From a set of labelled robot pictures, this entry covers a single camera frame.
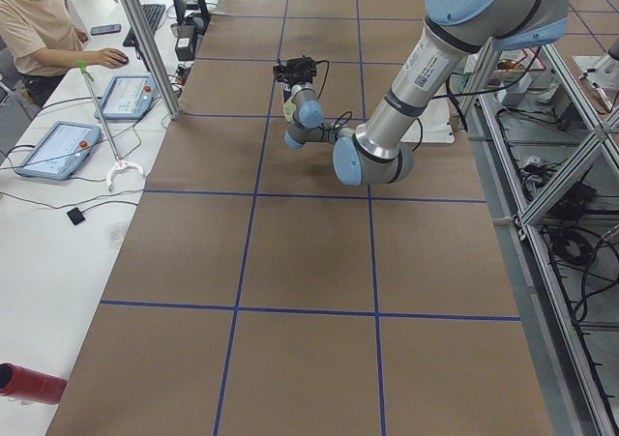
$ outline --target grid of blue tape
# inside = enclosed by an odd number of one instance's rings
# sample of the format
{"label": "grid of blue tape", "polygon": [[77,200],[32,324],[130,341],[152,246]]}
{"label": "grid of blue tape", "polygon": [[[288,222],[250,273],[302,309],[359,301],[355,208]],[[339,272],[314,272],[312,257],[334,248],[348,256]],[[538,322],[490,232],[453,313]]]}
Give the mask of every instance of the grid of blue tape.
{"label": "grid of blue tape", "polygon": [[602,42],[600,42],[600,39],[598,38],[598,36],[615,36],[615,37],[619,37],[619,28],[617,28],[617,32],[615,33],[594,33],[591,30],[591,27],[587,24],[586,20],[584,18],[582,18],[582,14],[610,14],[610,15],[619,15],[619,9],[617,9],[617,7],[612,4],[612,2],[610,0],[604,0],[608,6],[610,6],[612,8],[612,11],[583,11],[580,10],[578,11],[572,4],[570,5],[570,10],[574,12],[574,14],[578,17],[578,20],[580,20],[580,22],[584,25],[584,27],[587,29],[586,33],[567,33],[566,35],[589,35],[591,37],[593,37],[593,39],[596,41],[596,43],[600,46],[600,48],[604,51],[607,50],[606,47],[604,47],[604,45],[602,44]]}
{"label": "grid of blue tape", "polygon": [[[282,17],[272,17],[282,19],[280,45],[278,50],[278,59],[281,56],[281,48],[285,35],[286,21],[291,18],[305,18],[305,17],[288,17],[288,7],[290,0],[286,0],[285,12]],[[394,18],[360,18],[359,0],[356,0],[357,16],[350,18],[350,20],[356,20],[357,31],[359,39],[359,60],[358,61],[332,61],[335,64],[355,64],[359,66],[361,76],[361,94],[362,94],[362,108],[363,119],[352,119],[358,121],[366,121],[368,114],[366,112],[366,94],[364,83],[364,65],[376,64],[376,65],[400,65],[400,63],[381,63],[381,62],[365,62],[363,60],[363,36],[361,22],[362,20],[420,20],[420,19],[394,19]],[[223,59],[223,58],[198,58],[201,60],[225,60],[225,61],[242,61],[242,62],[276,62],[274,60],[262,60],[262,59]],[[247,236],[245,240],[245,248],[243,261],[241,265],[241,272],[239,274],[239,282],[237,287],[236,300],[234,305],[192,305],[192,304],[168,304],[168,303],[142,303],[142,302],[130,302],[130,301],[116,301],[116,300],[102,300],[102,305],[123,305],[133,307],[159,307],[159,308],[180,308],[180,309],[201,309],[212,311],[229,311],[232,312],[232,323],[230,327],[230,334],[228,338],[228,346],[226,350],[224,370],[221,378],[220,397],[218,402],[217,415],[215,425],[213,428],[213,436],[218,436],[221,424],[221,412],[225,400],[225,389],[228,378],[228,372],[230,367],[230,360],[232,357],[232,350],[234,345],[234,338],[236,333],[236,325],[238,320],[238,314],[240,312],[261,312],[261,313],[285,313],[285,314],[309,314],[309,315],[333,315],[333,316],[357,316],[357,317],[373,317],[375,334],[376,334],[376,359],[377,359],[377,380],[379,389],[379,401],[380,401],[380,422],[381,422],[381,435],[387,435],[386,424],[386,410],[385,410],[385,391],[383,385],[383,368],[382,368],[382,346],[381,346],[381,333],[380,333],[380,321],[383,318],[410,318],[410,319],[436,319],[436,320],[450,320],[450,321],[484,321],[484,322],[519,322],[520,318],[517,316],[486,316],[486,315],[450,315],[450,314],[424,314],[424,313],[398,313],[398,312],[381,312],[379,309],[379,290],[378,290],[378,277],[376,270],[376,254],[374,245],[374,221],[373,221],[373,202],[374,201],[407,201],[407,202],[445,202],[445,203],[459,203],[459,204],[486,204],[484,200],[477,199],[432,199],[432,198],[406,198],[406,197],[374,197],[371,194],[371,187],[368,187],[366,196],[325,196],[325,195],[306,195],[306,194],[273,194],[273,193],[260,193],[258,192],[260,187],[260,178],[262,173],[262,165],[264,161],[265,147],[267,143],[267,137],[269,132],[269,124],[272,119],[282,118],[272,114],[273,99],[276,92],[276,82],[273,81],[271,86],[271,96],[269,100],[269,108],[266,116],[261,115],[226,115],[226,114],[197,114],[188,113],[187,115],[195,117],[234,117],[234,118],[263,118],[265,119],[264,134],[262,138],[262,146],[260,151],[260,160],[258,170],[256,173],[255,186],[253,193],[241,193],[241,192],[219,192],[208,190],[163,190],[163,189],[147,189],[147,193],[176,193],[176,194],[208,194],[208,195],[234,195],[234,196],[246,196],[251,197],[251,213],[250,222],[248,226]],[[374,294],[374,310],[373,311],[340,311],[340,310],[319,310],[319,309],[293,309],[293,308],[268,308],[268,307],[252,307],[252,306],[240,306],[241,296],[243,293],[243,283],[245,280],[245,269],[248,259],[248,254],[251,246],[251,231],[253,228],[253,219],[255,215],[255,206],[258,198],[269,197],[285,197],[285,198],[315,198],[315,199],[353,199],[353,200],[366,200],[368,202],[368,225],[369,225],[369,242],[370,242],[370,254],[371,254],[371,270],[373,281],[373,294]]]}

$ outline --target label sticker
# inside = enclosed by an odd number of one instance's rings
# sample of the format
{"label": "label sticker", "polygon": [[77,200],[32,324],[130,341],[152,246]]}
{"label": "label sticker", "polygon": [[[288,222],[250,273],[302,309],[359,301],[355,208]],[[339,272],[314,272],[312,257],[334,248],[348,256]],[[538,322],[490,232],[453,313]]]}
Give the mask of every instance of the label sticker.
{"label": "label sticker", "polygon": [[404,67],[411,83],[429,91],[449,65],[449,59],[438,52],[426,53],[425,49],[424,42],[417,44]]}
{"label": "label sticker", "polygon": [[296,104],[292,101],[292,91],[290,85],[282,83],[281,85],[281,100],[283,102],[283,117],[287,122],[292,122],[292,116],[297,110]]}

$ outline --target person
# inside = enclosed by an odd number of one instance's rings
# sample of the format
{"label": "person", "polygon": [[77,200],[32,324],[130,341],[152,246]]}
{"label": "person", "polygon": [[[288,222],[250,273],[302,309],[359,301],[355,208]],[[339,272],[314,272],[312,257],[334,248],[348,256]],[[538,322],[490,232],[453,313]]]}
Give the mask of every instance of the person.
{"label": "person", "polygon": [[0,0],[0,37],[11,51],[33,102],[43,107],[77,61],[111,69],[128,62],[115,48],[83,50],[88,34],[76,28],[69,0]]}

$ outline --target reacher grabber claw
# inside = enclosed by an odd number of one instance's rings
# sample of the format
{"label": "reacher grabber claw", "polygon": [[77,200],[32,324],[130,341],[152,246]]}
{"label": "reacher grabber claw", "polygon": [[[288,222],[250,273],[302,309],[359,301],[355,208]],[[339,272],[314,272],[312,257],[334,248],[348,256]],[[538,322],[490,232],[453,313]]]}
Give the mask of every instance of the reacher grabber claw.
{"label": "reacher grabber claw", "polygon": [[144,175],[144,168],[139,163],[124,159],[117,160],[105,176],[105,183],[107,184],[107,190],[109,192],[112,192],[112,181],[114,180],[114,175],[130,168],[134,168],[142,177],[146,178],[146,175]]}
{"label": "reacher grabber claw", "polygon": [[112,165],[112,168],[109,169],[109,172],[107,172],[107,175],[105,176],[107,190],[110,192],[112,191],[112,181],[114,179],[114,175],[118,172],[122,172],[123,170],[134,168],[139,172],[142,177],[146,178],[144,175],[144,168],[139,163],[132,162],[130,160],[124,160],[118,153],[118,148],[116,148],[116,143],[114,142],[114,136],[112,136],[112,133],[109,130],[109,126],[107,124],[107,121],[105,120],[105,116],[103,115],[103,111],[101,109],[101,106],[99,105],[99,101],[97,100],[97,95],[95,95],[95,91],[93,90],[91,84],[94,78],[90,73],[88,73],[88,71],[86,71],[86,63],[84,61],[77,61],[77,66],[81,70],[81,74],[84,76],[86,87],[88,87],[90,97],[93,99],[93,104],[97,108],[99,119],[101,120],[103,129],[105,130],[105,135],[107,136],[107,142],[109,143],[110,148],[112,148],[112,154],[114,155],[114,165]]}

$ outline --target smartphone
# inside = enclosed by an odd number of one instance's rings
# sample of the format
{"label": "smartphone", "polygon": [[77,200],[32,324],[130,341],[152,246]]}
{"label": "smartphone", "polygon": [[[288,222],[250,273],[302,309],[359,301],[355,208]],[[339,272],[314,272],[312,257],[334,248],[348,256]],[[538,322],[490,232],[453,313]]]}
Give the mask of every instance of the smartphone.
{"label": "smartphone", "polygon": [[90,34],[95,35],[107,35],[108,33],[120,32],[122,26],[120,23],[112,23],[110,25],[101,25],[99,27],[93,27],[90,29]]}

